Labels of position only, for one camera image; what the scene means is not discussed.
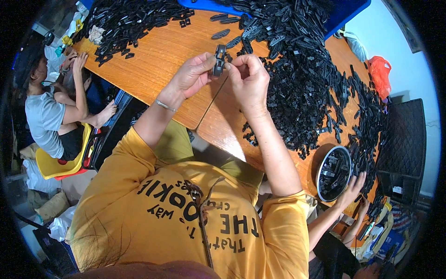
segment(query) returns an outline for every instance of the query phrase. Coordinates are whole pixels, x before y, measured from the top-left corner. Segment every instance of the blue plastic tray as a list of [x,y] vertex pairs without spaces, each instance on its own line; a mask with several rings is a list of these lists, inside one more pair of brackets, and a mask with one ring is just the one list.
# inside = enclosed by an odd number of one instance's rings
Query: blue plastic tray
[[[343,27],[358,13],[370,6],[372,0],[335,0],[333,2],[334,8],[330,13],[329,20],[325,23],[325,28],[327,29],[325,40],[330,38],[331,35]],[[211,0],[197,0],[195,3],[192,3],[191,0],[178,0],[178,3],[190,9],[227,13],[234,16],[241,16],[243,14],[243,12],[236,11],[231,7],[216,4]]]

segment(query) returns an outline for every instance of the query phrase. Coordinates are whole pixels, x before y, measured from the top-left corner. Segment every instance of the bare foot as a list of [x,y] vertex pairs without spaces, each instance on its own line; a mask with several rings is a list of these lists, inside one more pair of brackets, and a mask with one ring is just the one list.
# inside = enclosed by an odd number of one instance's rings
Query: bare foot
[[89,77],[85,82],[84,82],[84,90],[87,91],[87,89],[90,87],[91,84],[91,77]]
[[107,122],[117,110],[117,105],[115,105],[115,100],[112,100],[100,113],[96,114],[93,126],[96,129],[101,128],[105,122]]

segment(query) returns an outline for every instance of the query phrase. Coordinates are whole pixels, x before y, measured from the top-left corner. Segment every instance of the wall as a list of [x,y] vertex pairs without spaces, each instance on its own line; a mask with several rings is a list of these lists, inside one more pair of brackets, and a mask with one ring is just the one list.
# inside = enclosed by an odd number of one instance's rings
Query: wall
[[345,29],[359,37],[369,58],[382,56],[392,65],[389,75],[391,96],[401,95],[401,92],[407,94],[408,91],[410,100],[423,99],[427,143],[421,194],[433,196],[440,164],[440,114],[424,53],[412,54],[400,27],[381,0],[372,0],[369,7],[346,24]]

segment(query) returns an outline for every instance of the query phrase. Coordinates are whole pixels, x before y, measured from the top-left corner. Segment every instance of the red plastic bag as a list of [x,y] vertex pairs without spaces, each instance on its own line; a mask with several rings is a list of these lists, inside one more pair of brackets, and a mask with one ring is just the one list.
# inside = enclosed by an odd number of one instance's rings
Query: red plastic bag
[[378,91],[381,99],[389,96],[392,87],[389,82],[389,73],[392,69],[390,63],[381,56],[373,56],[369,61],[368,72],[372,75],[372,81],[375,89]]

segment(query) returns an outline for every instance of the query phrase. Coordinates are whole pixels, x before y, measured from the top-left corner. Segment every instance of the yellow chair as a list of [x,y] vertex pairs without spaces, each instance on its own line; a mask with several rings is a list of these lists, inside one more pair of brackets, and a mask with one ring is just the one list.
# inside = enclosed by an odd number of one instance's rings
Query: yellow chair
[[59,164],[59,159],[51,157],[42,148],[37,149],[37,166],[43,178],[50,179],[56,176],[72,175],[81,169],[83,154],[87,148],[91,133],[91,126],[89,124],[82,123],[82,125],[84,126],[82,150],[73,161],[68,161],[65,165],[61,165]]

